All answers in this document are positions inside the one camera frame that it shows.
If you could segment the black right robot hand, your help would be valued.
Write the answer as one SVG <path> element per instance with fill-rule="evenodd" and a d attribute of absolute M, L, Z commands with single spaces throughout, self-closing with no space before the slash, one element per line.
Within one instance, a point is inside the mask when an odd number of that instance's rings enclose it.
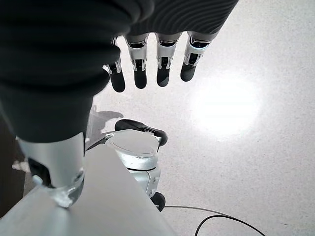
<path fill-rule="evenodd" d="M 147 37 L 157 37 L 157 84 L 164 87 L 176 43 L 189 34 L 181 79 L 236 6 L 235 0 L 3 0 L 0 3 L 0 111 L 18 138 L 33 179 L 61 207 L 84 183 L 84 142 L 93 97 L 125 88 L 122 36 L 135 85 L 146 86 Z"/>

